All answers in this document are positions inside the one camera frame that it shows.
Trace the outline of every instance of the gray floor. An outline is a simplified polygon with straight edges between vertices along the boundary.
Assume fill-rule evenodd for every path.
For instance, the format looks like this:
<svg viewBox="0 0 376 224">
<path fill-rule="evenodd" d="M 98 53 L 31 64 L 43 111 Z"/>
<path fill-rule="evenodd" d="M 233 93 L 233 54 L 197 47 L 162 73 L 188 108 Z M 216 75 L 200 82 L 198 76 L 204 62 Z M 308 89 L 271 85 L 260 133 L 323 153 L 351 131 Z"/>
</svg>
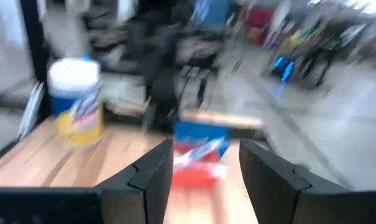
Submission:
<svg viewBox="0 0 376 224">
<path fill-rule="evenodd" d="M 75 20 L 51 9 L 48 24 L 65 55 L 82 54 Z M 23 51 L 14 54 L 3 49 L 0 44 L 0 91 L 30 75 Z M 235 61 L 238 54 L 228 54 L 228 61 Z M 236 73 L 225 65 L 219 79 L 209 84 L 204 108 L 258 116 L 266 122 L 282 157 L 350 189 L 376 189 L 376 70 L 372 65 L 336 63 L 325 86 L 308 91 L 261 77 L 267 58 L 268 52 L 247 47 Z M 193 103 L 197 86 L 189 85 L 185 104 Z M 13 94 L 27 96 L 30 89 L 26 85 Z M 0 111 L 0 145 L 15 136 L 19 116 Z"/>
</svg>

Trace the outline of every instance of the wooden counter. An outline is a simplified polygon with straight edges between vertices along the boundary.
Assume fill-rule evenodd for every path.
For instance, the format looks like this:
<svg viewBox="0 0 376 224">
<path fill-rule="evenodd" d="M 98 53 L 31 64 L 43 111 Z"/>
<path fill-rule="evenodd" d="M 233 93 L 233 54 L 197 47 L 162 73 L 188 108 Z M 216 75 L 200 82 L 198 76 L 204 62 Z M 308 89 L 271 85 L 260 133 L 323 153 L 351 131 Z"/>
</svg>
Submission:
<svg viewBox="0 0 376 224">
<path fill-rule="evenodd" d="M 95 147 L 75 148 L 59 141 L 53 120 L 48 119 L 0 158 L 0 186 L 92 187 L 166 137 L 130 126 L 108 125 Z M 222 159 L 229 168 L 228 175 L 213 189 L 172 188 L 164 223 L 257 223 L 242 180 L 238 152 L 236 140 Z"/>
</svg>

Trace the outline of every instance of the blue light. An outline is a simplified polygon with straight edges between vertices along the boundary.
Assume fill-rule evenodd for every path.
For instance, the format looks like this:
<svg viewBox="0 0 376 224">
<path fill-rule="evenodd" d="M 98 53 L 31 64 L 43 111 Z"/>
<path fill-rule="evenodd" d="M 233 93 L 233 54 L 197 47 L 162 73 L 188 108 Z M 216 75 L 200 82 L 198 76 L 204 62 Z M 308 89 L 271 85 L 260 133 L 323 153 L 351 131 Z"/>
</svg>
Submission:
<svg viewBox="0 0 376 224">
<path fill-rule="evenodd" d="M 284 58 L 283 57 L 279 57 L 279 59 L 277 60 L 277 62 L 275 63 L 275 68 L 279 67 L 280 63 L 284 61 Z"/>
<path fill-rule="evenodd" d="M 290 75 L 292 75 L 293 68 L 294 68 L 294 62 L 290 62 L 287 65 L 285 72 L 283 73 L 282 82 L 286 82 L 287 78 L 290 77 Z"/>
</svg>

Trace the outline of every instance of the white lid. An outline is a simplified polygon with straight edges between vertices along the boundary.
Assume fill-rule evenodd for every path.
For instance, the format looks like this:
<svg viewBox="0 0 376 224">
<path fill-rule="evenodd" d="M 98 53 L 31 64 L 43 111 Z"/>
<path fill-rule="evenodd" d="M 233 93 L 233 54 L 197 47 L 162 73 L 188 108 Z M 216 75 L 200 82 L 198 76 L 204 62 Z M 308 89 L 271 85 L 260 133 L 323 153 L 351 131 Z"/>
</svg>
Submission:
<svg viewBox="0 0 376 224">
<path fill-rule="evenodd" d="M 94 60 L 63 58 L 51 65 L 48 84 L 53 89 L 85 91 L 99 81 L 100 66 Z"/>
</svg>

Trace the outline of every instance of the disinfecting wipes container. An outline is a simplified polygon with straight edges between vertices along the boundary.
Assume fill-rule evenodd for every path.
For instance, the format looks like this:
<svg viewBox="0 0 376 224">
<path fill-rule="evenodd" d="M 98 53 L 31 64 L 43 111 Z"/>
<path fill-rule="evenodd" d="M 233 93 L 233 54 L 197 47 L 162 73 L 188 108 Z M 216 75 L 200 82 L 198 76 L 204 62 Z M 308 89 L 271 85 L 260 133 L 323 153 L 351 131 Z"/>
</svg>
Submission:
<svg viewBox="0 0 376 224">
<path fill-rule="evenodd" d="M 99 97 L 100 66 L 93 60 L 64 58 L 48 71 L 48 85 L 55 125 L 66 143 L 89 146 L 103 133 L 103 109 Z"/>
</svg>

